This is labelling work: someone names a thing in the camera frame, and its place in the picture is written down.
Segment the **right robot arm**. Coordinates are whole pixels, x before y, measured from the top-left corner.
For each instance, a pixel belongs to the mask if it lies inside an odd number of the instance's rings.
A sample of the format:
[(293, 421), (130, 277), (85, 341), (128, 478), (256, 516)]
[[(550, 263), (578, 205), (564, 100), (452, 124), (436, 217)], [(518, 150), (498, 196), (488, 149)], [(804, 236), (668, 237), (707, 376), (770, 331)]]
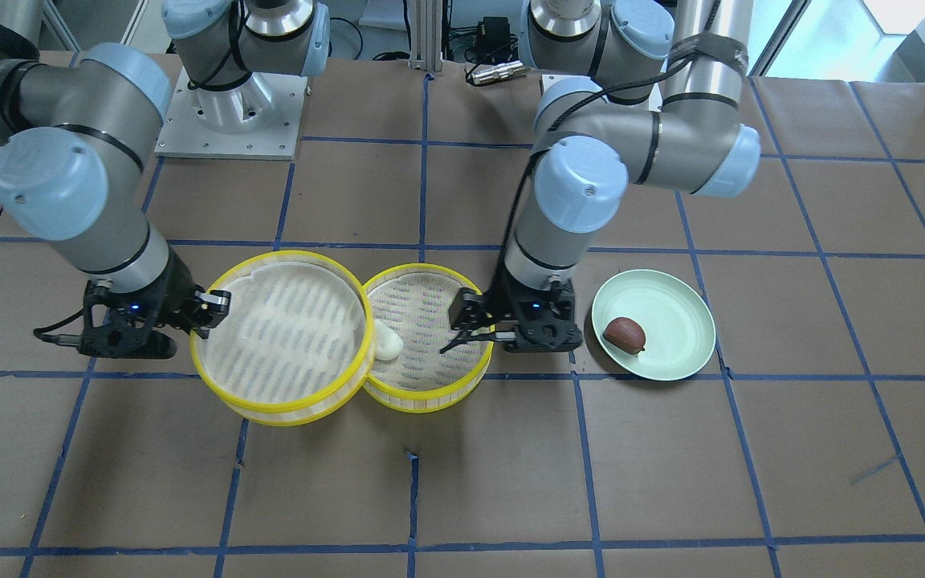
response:
[(231, 293), (194, 282), (133, 204), (168, 120), (172, 85), (135, 47), (101, 43), (73, 68), (47, 65), (40, 1), (0, 1), (0, 204), (27, 233), (87, 276), (79, 311), (38, 327), (43, 343), (88, 357), (169, 359), (173, 327), (205, 340)]

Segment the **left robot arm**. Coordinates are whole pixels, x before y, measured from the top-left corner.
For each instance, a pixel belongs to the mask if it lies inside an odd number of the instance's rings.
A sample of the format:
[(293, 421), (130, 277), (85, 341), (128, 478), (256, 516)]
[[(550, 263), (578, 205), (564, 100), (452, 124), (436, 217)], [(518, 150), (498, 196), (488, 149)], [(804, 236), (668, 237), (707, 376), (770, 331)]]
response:
[(544, 89), (491, 286), (462, 289), (447, 348), (581, 344), (573, 275), (632, 185), (734, 197), (759, 168), (740, 121), (752, 2), (528, 1), (521, 61), (561, 73)]

